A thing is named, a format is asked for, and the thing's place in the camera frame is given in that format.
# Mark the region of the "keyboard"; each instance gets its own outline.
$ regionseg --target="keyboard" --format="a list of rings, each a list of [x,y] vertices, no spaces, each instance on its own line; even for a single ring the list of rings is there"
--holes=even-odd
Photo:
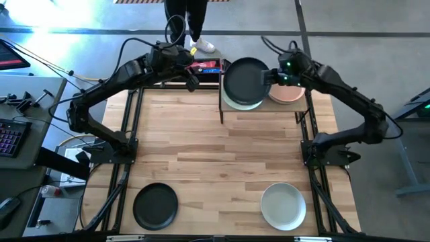
[[[14,158],[30,131],[31,122],[0,118],[0,157]]]

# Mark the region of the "concrete floor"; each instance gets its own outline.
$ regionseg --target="concrete floor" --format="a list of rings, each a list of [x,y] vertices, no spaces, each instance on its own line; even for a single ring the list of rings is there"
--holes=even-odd
[[[120,45],[127,38],[138,37],[149,42],[164,39],[161,30],[166,21],[161,4],[114,5],[111,0],[56,0],[51,4],[49,0],[39,0],[31,5],[35,4],[33,2],[36,1],[8,1],[10,18],[0,15],[0,30],[8,38],[80,75],[111,75]],[[376,98],[389,114],[429,87],[429,1],[301,0],[301,4],[308,31],[304,39],[308,40],[312,57],[333,66],[345,82],[358,87],[368,97]],[[35,26],[38,28],[33,28],[34,33],[25,34]],[[253,56],[275,67],[276,55],[261,43],[261,31],[270,31],[274,36],[268,37],[281,46],[286,47],[290,40],[302,45],[300,30],[304,29],[299,26],[294,0],[209,3],[204,30],[212,35],[204,38],[218,51],[212,55],[199,53],[198,57],[219,56],[234,61]],[[51,34],[52,31],[81,34]],[[131,42],[125,47],[122,62],[148,50],[148,46]],[[55,76],[42,65],[29,61],[30,69],[14,71]],[[86,83],[71,81],[88,87]],[[68,85],[63,98],[74,92],[76,90]],[[91,111],[98,120],[103,116],[104,105],[100,103]],[[333,99],[333,106],[339,129],[353,128],[362,122],[362,118],[338,100]],[[66,107],[66,104],[59,107],[56,115],[64,116]],[[66,124],[54,123],[67,128]],[[44,146],[54,149],[66,138],[66,134],[51,127]],[[430,240],[427,229],[430,194],[404,198],[394,195],[395,189],[408,185],[395,146],[384,142],[372,146],[353,144],[352,147],[363,157],[351,165],[352,188],[362,231],[376,236]],[[426,180],[429,166],[419,164],[416,167],[417,173],[423,173],[422,179]],[[72,231],[76,207],[76,199],[47,201],[41,218],[54,223],[38,230],[28,229],[25,235]]]

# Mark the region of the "person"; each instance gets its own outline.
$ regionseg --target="person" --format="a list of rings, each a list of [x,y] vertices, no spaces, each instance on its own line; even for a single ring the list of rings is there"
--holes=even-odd
[[[174,15],[180,15],[185,19],[185,13],[188,14],[189,35],[191,36],[191,40],[189,42],[190,47],[196,47],[198,50],[207,53],[213,53],[215,51],[214,45],[203,40],[200,36],[202,33],[208,0],[165,0],[164,6],[167,20]],[[172,31],[170,40],[173,43],[182,33],[183,22],[180,18],[174,17],[169,22],[169,27]],[[182,35],[176,44],[184,46],[185,36],[185,34]]]

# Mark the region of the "wooden table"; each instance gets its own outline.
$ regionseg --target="wooden table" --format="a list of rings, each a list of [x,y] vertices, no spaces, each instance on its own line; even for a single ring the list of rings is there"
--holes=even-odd
[[[126,96],[123,91],[107,101],[103,124],[113,130],[120,129]],[[315,91],[312,97],[319,131],[336,132],[330,97]],[[225,113],[224,124],[220,124],[218,112],[216,90],[144,92],[137,133],[138,154],[128,182],[120,232],[317,235],[308,170],[302,165],[300,153],[302,132],[294,113]],[[84,223],[105,202],[111,172],[112,165],[107,164],[91,176],[83,199]],[[327,175],[333,203],[359,231],[347,174],[338,167],[327,167]],[[132,213],[137,193],[153,182],[170,185],[180,203],[174,222],[160,231],[142,229]],[[306,201],[306,218],[293,231],[272,228],[261,214],[261,195],[275,182],[297,187]],[[116,204],[111,221],[115,214]],[[322,215],[328,228],[323,205]]]

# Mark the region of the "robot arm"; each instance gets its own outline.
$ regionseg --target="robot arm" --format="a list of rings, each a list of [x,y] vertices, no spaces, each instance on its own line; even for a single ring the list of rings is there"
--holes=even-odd
[[[300,49],[280,54],[278,62],[278,69],[262,72],[266,84],[293,85],[330,94],[364,117],[364,123],[357,128],[334,134],[318,133],[312,144],[317,157],[323,157],[335,145],[382,142],[388,123],[383,107],[375,99],[369,99],[358,92],[356,87],[348,86],[333,68],[310,59]]]
[[[89,114],[90,107],[126,89],[149,87],[155,83],[180,78],[187,83],[189,91],[194,91],[199,82],[191,69],[186,69],[194,62],[188,50],[180,46],[157,43],[151,52],[130,60],[106,81],[75,94],[67,110],[69,128],[75,132],[94,134],[109,143],[115,151],[130,151],[128,139],[123,132],[114,132],[95,121]]]

